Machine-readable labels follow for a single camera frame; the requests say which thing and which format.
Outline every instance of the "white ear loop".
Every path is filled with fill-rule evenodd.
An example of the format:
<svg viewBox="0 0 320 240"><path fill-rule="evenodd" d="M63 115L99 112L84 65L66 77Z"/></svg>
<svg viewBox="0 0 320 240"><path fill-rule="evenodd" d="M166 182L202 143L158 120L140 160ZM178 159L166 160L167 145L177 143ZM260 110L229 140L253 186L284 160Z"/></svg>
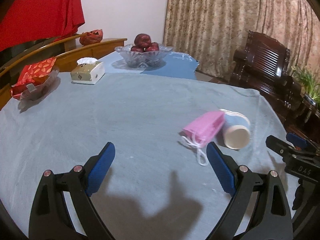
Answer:
<svg viewBox="0 0 320 240"><path fill-rule="evenodd" d="M207 154L204 153L201 149L201 143L197 143L196 141L196 135L193 133L192 134L192 140L189 140L187 137L182 136L182 138L186 141L186 143L192 147L192 148L196 148L197 149L197 161L201 166L207 166L209 164L209 160L207 158ZM205 162L202 163L201 162L201 157L204 158Z"/></svg>

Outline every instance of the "orange plastic bag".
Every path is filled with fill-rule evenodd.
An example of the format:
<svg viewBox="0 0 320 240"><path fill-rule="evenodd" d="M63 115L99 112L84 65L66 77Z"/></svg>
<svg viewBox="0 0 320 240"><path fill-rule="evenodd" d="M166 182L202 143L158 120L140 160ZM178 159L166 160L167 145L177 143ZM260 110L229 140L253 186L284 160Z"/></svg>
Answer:
<svg viewBox="0 0 320 240"><path fill-rule="evenodd" d="M56 58L52 57L26 65L19 76L18 82L11 86L11 96L20 100L20 96L25 90L33 91L36 86L42 85L48 79L55 61Z"/></svg>
<svg viewBox="0 0 320 240"><path fill-rule="evenodd" d="M94 30L92 32L83 33L84 35L80 38L80 43L82 45L89 45L94 43L99 43L102 41L103 32L102 30Z"/></svg>

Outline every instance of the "paper cup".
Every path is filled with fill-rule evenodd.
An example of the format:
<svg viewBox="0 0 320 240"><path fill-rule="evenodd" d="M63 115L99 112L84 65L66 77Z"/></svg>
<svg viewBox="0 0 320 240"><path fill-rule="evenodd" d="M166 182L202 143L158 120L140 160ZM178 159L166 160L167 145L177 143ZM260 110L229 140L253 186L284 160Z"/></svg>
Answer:
<svg viewBox="0 0 320 240"><path fill-rule="evenodd" d="M246 147L250 141L250 121L243 114L220 109L225 112L222 127L224 144L233 150Z"/></svg>

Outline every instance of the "red curtain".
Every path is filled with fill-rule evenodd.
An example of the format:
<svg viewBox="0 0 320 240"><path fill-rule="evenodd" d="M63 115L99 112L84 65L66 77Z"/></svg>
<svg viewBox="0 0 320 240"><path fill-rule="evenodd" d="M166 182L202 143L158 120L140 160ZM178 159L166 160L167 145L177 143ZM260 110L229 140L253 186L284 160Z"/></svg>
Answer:
<svg viewBox="0 0 320 240"><path fill-rule="evenodd" d="M81 0L15 0L0 23L0 51L27 41L70 36L82 24Z"/></svg>

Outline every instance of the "apple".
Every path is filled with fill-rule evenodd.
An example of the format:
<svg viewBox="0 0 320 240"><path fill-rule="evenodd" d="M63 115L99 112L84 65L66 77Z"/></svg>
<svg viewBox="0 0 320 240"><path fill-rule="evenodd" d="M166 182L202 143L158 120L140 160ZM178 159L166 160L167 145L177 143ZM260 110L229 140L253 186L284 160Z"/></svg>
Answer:
<svg viewBox="0 0 320 240"><path fill-rule="evenodd" d="M137 37L134 39L134 44L140 48L145 49L151 45L151 38L148 34L141 33L138 34Z"/></svg>
<svg viewBox="0 0 320 240"><path fill-rule="evenodd" d="M131 51L135 51L135 52L144 52L143 48L140 48L138 46L132 46L131 47Z"/></svg>
<svg viewBox="0 0 320 240"><path fill-rule="evenodd" d="M158 51L159 50L159 44L156 42L151 43L149 47L146 48L146 52L148 51Z"/></svg>

